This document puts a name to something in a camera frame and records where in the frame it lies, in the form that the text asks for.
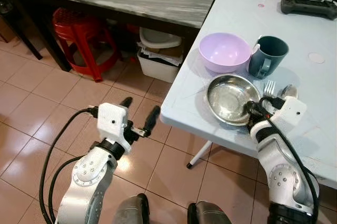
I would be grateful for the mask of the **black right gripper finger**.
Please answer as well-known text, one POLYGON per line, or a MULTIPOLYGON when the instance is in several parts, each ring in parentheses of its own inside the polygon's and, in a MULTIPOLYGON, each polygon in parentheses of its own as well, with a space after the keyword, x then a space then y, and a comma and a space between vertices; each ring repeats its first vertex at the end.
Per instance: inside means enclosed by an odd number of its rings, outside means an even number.
POLYGON ((260 122, 260 112, 258 111, 258 103, 254 101, 248 101, 244 105, 245 111, 248 114, 248 122, 247 126, 254 126, 255 124, 260 122))

